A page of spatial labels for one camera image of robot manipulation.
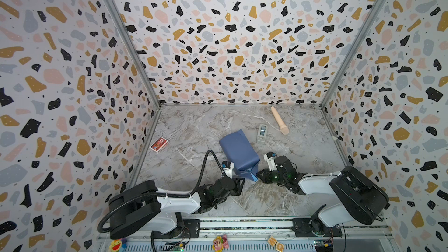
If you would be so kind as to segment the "blue wrapping paper sheet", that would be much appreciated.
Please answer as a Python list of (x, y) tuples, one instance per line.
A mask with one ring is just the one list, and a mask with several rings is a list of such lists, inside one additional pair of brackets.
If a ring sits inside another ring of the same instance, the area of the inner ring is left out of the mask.
[(241, 129), (224, 136), (219, 144), (227, 159), (234, 164), (235, 175), (254, 182), (258, 180), (260, 157)]

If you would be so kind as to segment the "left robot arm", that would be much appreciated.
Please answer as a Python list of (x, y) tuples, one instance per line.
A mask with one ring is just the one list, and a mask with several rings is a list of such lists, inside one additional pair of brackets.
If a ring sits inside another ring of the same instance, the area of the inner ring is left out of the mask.
[(145, 181), (112, 198), (109, 212), (99, 222), (99, 233), (108, 233), (112, 240), (127, 238), (140, 229), (154, 232), (157, 238), (172, 239), (187, 229), (194, 233), (199, 220), (185, 221), (183, 214), (204, 214), (217, 209), (230, 196), (239, 196), (245, 179), (223, 176), (214, 184), (188, 191), (168, 191)]

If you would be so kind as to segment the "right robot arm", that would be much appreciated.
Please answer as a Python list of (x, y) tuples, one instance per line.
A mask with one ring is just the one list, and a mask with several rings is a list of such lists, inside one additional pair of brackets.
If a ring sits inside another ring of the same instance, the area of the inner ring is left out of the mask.
[(257, 173), (264, 184), (277, 184), (301, 196), (328, 194), (337, 198), (336, 204), (322, 205), (311, 216), (308, 227), (315, 234), (345, 222), (371, 225), (383, 221), (380, 213), (389, 205), (389, 197), (356, 168), (347, 166), (337, 173), (311, 174), (298, 172), (296, 164), (273, 152), (265, 154), (264, 160), (268, 168)]

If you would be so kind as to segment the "white tape dispenser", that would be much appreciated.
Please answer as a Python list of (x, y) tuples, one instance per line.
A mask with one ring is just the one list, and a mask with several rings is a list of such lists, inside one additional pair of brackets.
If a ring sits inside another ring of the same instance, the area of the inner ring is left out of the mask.
[(258, 144), (265, 144), (267, 139), (267, 126), (265, 124), (260, 124), (256, 142)]

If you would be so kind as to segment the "pink yellow sticker toy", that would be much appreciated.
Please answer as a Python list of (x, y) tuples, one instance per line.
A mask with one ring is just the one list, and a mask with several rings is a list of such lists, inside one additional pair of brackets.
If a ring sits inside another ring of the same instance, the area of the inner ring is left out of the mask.
[(229, 248), (228, 238), (225, 234), (217, 236), (213, 240), (212, 248), (214, 252), (223, 252), (224, 250)]

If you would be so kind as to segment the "orange square sticker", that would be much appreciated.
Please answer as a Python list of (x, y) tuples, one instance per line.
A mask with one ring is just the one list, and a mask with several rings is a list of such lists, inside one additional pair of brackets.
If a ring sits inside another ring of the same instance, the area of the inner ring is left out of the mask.
[(274, 248), (277, 252), (284, 252), (285, 246), (283, 243), (279, 242), (273, 236), (270, 236), (267, 240), (267, 243)]

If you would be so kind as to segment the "red playing card deck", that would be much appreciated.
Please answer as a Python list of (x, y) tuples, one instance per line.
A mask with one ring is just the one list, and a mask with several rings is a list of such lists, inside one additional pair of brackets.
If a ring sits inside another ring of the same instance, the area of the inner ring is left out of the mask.
[(160, 136), (150, 147), (149, 149), (158, 153), (160, 152), (167, 144), (169, 143), (169, 141), (165, 138), (163, 138), (162, 136)]

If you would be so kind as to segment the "colourful round sticker toy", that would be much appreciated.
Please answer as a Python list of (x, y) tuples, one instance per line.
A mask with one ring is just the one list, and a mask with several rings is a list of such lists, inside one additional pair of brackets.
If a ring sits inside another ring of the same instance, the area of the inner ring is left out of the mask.
[(108, 247), (108, 252), (125, 252), (127, 248), (127, 239), (113, 240)]

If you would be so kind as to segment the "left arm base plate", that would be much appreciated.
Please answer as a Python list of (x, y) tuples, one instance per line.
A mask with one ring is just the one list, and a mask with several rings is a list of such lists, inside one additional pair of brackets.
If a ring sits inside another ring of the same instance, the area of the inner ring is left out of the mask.
[(155, 232), (155, 239), (198, 239), (201, 221), (199, 219), (186, 219), (168, 233)]

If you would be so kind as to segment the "aluminium mounting rail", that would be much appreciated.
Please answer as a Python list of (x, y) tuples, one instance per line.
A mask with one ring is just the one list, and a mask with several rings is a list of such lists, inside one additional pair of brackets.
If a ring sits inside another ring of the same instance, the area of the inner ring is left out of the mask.
[[(399, 247), (388, 227), (374, 222), (336, 225), (342, 237), (296, 237), (292, 230), (294, 218), (307, 217), (185, 217), (201, 221), (198, 239), (155, 239), (144, 229), (125, 238), (125, 252), (214, 252), (217, 236), (226, 235), (229, 248), (224, 252), (276, 252), (267, 240), (273, 236), (285, 246), (285, 252), (397, 252)], [(108, 252), (112, 240), (99, 238), (98, 251)]]

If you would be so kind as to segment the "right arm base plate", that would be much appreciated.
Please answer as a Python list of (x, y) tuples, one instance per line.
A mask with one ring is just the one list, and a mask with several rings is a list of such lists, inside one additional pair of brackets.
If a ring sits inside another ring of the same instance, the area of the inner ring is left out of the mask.
[(320, 219), (294, 218), (292, 220), (292, 230), (296, 237), (342, 237), (343, 232), (340, 227), (326, 227)]

